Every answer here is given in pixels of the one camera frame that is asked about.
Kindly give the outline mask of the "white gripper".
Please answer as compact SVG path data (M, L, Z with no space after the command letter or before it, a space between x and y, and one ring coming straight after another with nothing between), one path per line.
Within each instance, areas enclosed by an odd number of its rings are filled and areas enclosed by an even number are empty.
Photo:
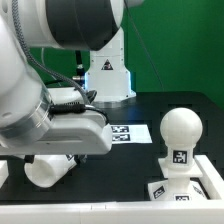
M82 164L85 154L106 154L111 147L111 126L95 111L56 115L39 127L10 128L6 135L0 131L0 155L26 155L29 164L34 155L75 155L74 161Z

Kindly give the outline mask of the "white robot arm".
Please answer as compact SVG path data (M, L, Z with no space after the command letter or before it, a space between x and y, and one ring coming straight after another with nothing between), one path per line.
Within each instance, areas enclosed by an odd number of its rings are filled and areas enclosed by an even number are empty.
M0 155L97 155L112 147L105 109L135 98L123 14L144 0L0 0ZM86 51L78 79L33 50Z

